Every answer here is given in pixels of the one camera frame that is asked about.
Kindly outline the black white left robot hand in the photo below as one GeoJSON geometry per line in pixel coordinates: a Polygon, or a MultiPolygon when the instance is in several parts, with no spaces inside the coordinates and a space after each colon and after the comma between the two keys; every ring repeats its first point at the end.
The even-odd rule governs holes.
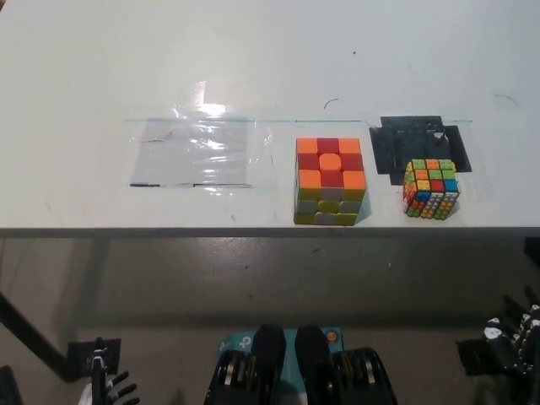
{"type": "Polygon", "coordinates": [[[111,354],[109,345],[102,337],[94,341],[94,350],[90,358],[90,383],[88,383],[78,400],[78,405],[113,405],[139,404],[139,397],[129,397],[137,389],[135,383],[119,388],[119,385],[129,377],[129,372],[123,371],[114,377],[109,377],[108,355],[111,354]]]}

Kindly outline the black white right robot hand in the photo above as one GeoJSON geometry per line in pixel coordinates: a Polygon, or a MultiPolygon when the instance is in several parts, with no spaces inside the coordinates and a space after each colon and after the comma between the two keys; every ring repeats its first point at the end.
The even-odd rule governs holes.
{"type": "Polygon", "coordinates": [[[520,389],[520,404],[539,403],[539,297],[524,287],[527,305],[509,295],[503,310],[485,324],[483,339],[502,373],[520,389]]]}

